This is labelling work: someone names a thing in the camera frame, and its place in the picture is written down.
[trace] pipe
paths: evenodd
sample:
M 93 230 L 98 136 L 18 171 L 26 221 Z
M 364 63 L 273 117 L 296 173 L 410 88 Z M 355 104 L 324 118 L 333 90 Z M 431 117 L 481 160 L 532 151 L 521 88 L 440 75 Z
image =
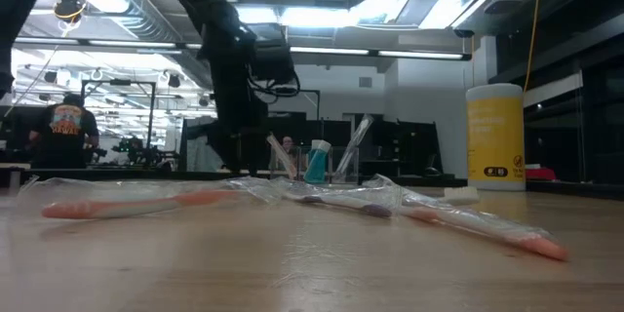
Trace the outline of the pipe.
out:
M 126 17 L 113 19 L 126 28 L 141 41 L 178 42 L 183 37 L 174 29 L 167 19 L 156 9 L 150 0 L 121 0 L 128 3 L 128 8 L 122 14 Z M 210 70 L 189 53 L 170 57 L 175 60 L 198 86 L 203 89 L 213 87 Z

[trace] ductwork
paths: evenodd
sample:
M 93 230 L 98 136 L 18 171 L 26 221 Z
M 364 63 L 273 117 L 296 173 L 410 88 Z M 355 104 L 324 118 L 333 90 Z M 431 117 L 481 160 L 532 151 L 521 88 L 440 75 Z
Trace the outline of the ductwork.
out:
M 115 19 L 141 41 L 175 42 L 182 36 L 163 17 L 149 0 L 126 0 L 128 10 Z M 213 87 L 209 69 L 187 52 L 171 56 L 197 85 L 203 89 Z

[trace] plastic wrap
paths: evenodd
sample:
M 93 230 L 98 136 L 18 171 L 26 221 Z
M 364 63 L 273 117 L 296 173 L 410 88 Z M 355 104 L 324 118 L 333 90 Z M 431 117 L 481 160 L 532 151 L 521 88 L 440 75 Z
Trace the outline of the plastic wrap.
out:
M 275 203 L 266 179 L 222 181 L 84 181 L 52 178 L 19 193 L 17 216 L 96 219 L 147 215 L 220 201 Z
M 393 184 L 387 177 L 378 175 L 368 186 Z M 485 214 L 470 209 L 459 209 L 447 202 L 418 194 L 402 188 L 403 204 L 400 212 L 412 218 L 428 222 L 440 222 L 454 227 L 477 232 L 504 243 L 545 256 L 567 260 L 567 251 L 558 244 L 550 233 L 494 214 Z
M 284 197 L 300 203 L 338 206 L 381 217 L 389 217 L 401 208 L 401 188 L 395 184 L 335 189 L 285 178 L 271 182 Z
M 332 180 L 334 182 L 344 182 L 344 180 L 346 179 L 347 168 L 349 167 L 351 158 L 353 157 L 355 150 L 358 148 L 358 145 L 360 145 L 360 142 L 362 142 L 362 139 L 366 135 L 373 121 L 374 119 L 371 116 L 364 115 L 364 118 L 362 119 L 362 122 L 360 122 L 358 129 L 351 136 L 351 140 L 349 140 L 349 144 L 344 151 L 344 155 L 342 155 L 342 158 L 340 159 L 338 167 L 333 173 Z
M 289 178 L 290 179 L 295 179 L 296 178 L 296 167 L 293 165 L 293 162 L 291 162 L 291 158 L 289 157 L 288 152 L 286 152 L 284 147 L 282 147 L 280 142 L 273 135 L 267 136 L 266 137 L 266 141 L 269 142 L 269 144 L 273 148 L 273 151 L 275 151 L 275 154 L 277 155 L 277 158 L 284 165 L 284 168 L 286 169 L 286 172 L 289 174 Z

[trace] yellow container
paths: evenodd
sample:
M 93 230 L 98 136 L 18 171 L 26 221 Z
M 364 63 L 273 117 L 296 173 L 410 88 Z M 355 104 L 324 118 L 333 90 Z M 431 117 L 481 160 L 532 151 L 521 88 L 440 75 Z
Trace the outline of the yellow container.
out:
M 488 190 L 525 190 L 523 90 L 492 84 L 466 92 L 468 185 Z

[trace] wooden table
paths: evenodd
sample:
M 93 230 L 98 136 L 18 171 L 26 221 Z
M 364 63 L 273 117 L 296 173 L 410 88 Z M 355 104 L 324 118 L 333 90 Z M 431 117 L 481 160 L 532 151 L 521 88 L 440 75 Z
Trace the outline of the wooden table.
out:
M 481 208 L 552 231 L 571 262 L 408 218 L 288 202 L 64 222 L 10 219 L 5 200 L 0 311 L 624 309 L 624 203 L 483 197 Z

